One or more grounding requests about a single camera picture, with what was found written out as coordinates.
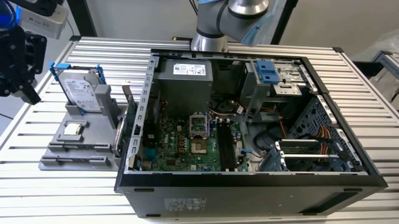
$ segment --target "blue drive bay latch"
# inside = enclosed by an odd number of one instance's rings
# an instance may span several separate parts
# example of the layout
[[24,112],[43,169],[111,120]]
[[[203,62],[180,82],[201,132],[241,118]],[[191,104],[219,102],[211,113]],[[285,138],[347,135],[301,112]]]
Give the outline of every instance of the blue drive bay latch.
[[273,63],[271,61],[255,61],[255,63],[261,83],[277,84],[280,82],[280,77],[275,70]]

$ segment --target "motherboard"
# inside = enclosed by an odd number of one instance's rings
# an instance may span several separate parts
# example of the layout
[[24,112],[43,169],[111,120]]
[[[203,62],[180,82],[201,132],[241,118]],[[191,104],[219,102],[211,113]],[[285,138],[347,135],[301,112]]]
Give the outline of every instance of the motherboard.
[[[220,133],[220,127],[228,134]],[[233,121],[201,120],[200,115],[163,119],[156,147],[144,150],[143,170],[247,171],[247,158],[239,153],[244,147],[241,138]]]

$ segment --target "white wall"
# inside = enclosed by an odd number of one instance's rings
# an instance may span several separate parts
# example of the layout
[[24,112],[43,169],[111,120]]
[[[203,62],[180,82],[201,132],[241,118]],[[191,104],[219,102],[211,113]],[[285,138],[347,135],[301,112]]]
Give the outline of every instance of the white wall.
[[399,0],[299,0],[281,43],[341,47],[353,56],[399,28]]
[[88,0],[87,4],[99,37],[171,40],[196,34],[188,0]]

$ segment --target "sticker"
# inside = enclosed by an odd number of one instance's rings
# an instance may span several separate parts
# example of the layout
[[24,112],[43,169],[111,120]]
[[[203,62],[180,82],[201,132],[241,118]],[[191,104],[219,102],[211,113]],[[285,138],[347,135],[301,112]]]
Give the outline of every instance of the sticker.
[[207,75],[205,65],[204,64],[175,64],[173,75],[204,76]]
[[241,106],[239,106],[239,108],[237,108],[237,114],[241,114],[243,110],[244,110],[244,108]]
[[164,206],[167,211],[204,211],[205,198],[165,198]]
[[85,111],[99,111],[100,106],[89,82],[81,79],[65,79],[65,84],[76,106]]

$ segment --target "table surface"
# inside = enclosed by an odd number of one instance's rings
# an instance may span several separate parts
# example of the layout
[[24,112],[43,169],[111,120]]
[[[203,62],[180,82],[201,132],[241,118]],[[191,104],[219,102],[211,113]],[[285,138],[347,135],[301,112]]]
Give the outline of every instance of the table surface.
[[[141,93],[151,48],[189,49],[184,41],[83,38],[69,42],[56,62],[104,68],[112,97],[125,104],[121,85]],[[332,48],[229,44],[231,53],[305,56],[388,188],[327,217],[139,219],[127,199],[113,192],[116,172],[40,171],[39,160],[65,115],[65,96],[49,74],[37,86],[43,102],[24,104],[0,137],[0,223],[399,223],[399,115],[380,97],[345,54]]]

